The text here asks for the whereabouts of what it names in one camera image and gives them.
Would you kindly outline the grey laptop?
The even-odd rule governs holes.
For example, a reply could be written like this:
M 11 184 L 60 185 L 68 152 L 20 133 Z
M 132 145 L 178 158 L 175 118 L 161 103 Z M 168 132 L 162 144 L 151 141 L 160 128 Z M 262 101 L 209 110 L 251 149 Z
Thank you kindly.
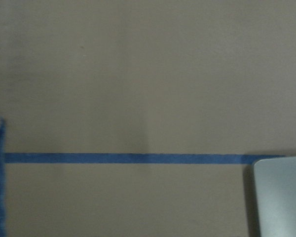
M 254 163 L 254 181 L 262 237 L 296 237 L 296 157 Z

